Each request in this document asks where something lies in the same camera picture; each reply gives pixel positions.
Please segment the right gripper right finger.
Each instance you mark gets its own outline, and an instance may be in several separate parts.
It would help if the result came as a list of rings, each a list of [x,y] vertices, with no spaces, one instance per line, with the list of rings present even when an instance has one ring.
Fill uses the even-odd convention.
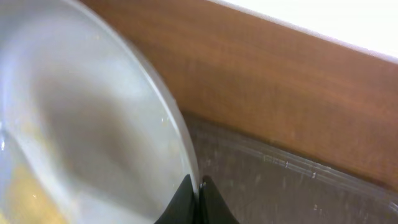
[[[229,210],[210,176],[202,178],[199,193],[200,218],[203,224],[239,224]]]

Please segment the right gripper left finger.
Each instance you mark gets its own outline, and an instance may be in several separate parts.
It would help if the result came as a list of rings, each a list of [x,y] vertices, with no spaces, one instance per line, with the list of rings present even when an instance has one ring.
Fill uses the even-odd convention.
[[[192,180],[186,175],[155,224],[193,224],[196,200]]]

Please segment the pale grey plate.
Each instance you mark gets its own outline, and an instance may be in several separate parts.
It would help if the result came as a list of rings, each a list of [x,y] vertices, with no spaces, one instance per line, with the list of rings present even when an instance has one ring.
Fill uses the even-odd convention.
[[[140,51],[78,1],[1,2],[1,222],[155,223],[198,166]]]

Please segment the large dark brown tray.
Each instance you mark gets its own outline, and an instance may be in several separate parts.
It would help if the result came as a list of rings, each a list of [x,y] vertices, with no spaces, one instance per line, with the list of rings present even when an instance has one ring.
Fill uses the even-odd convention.
[[[397,223],[397,194],[185,114],[201,175],[240,223]]]

